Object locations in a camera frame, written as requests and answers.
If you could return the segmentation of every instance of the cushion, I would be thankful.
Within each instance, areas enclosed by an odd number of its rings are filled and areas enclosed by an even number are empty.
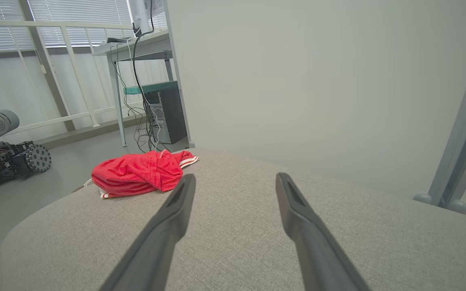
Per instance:
[[[249,158],[192,149],[200,161],[167,290],[303,290],[282,227],[286,171],[373,290],[466,290],[466,215]],[[101,199],[78,190],[17,225],[2,244],[4,290],[98,290],[169,192]]]

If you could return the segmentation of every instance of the desk top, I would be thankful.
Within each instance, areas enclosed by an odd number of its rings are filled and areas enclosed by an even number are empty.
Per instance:
[[[134,41],[130,41],[129,46],[132,51],[134,47]],[[107,44],[102,43],[100,46],[96,46],[94,48],[93,55],[98,56],[109,55],[111,53],[115,54],[116,52],[127,52],[126,54],[124,53],[121,55],[123,58],[128,59],[128,50],[129,48],[127,48],[127,44],[124,42],[110,42]],[[136,47],[136,57],[169,50],[172,50],[170,47],[170,36],[168,35],[168,30],[163,30],[142,36]]]

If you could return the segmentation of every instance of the desk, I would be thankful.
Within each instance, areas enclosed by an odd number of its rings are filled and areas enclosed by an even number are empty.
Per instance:
[[[133,50],[134,42],[129,43],[131,51]],[[107,55],[107,64],[109,65],[109,74],[111,76],[111,86],[114,94],[114,104],[116,106],[116,114],[118,115],[118,127],[120,128],[120,136],[122,137],[122,146],[126,147],[125,134],[123,131],[123,114],[122,103],[120,100],[120,91],[118,83],[118,74],[114,68],[116,61],[130,61],[129,50],[127,44],[120,42],[110,42],[101,44],[94,48],[94,56]],[[172,59],[172,47],[170,46],[170,36],[168,30],[160,31],[153,34],[144,35],[138,41],[136,46],[137,61],[143,59],[164,59],[168,72],[168,80],[173,81],[172,68],[170,67],[170,59]]]

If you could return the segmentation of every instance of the red cloth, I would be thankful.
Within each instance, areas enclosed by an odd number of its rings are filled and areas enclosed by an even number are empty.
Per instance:
[[[96,186],[109,192],[103,198],[133,196],[156,189],[172,190],[183,176],[182,168],[199,160],[187,151],[150,151],[128,154],[106,160],[93,169],[91,178]]]

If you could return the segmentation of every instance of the white partition panel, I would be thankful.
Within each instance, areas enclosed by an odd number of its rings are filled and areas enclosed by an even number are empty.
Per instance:
[[[191,139],[426,193],[466,88],[466,0],[166,0]]]

